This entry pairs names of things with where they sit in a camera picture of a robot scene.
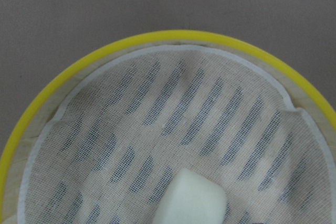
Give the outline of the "white steamed bun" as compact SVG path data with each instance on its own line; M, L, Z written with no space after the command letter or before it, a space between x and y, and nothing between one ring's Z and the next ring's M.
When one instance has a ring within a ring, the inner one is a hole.
M223 223L227 208L224 189L186 168L167 187L153 223Z

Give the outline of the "white gauze steamer liner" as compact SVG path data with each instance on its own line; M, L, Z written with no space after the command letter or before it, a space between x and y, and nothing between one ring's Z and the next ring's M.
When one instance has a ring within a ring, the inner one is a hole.
M150 223L188 168L221 185L225 223L335 223L335 164L311 116L245 59L194 45L121 56L43 128L19 223Z

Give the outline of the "yellow rimmed bamboo steamer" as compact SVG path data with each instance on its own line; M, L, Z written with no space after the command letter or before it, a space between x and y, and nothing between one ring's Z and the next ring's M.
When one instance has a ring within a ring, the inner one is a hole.
M19 223L19 194L28 159L43 128L73 88L110 61L137 50L165 45L194 45L227 51L271 75L287 91L292 104L311 116L335 164L335 111L305 78L288 65L259 48L226 36L191 30L146 33L107 45L77 61L31 103L14 128L1 158L1 223Z

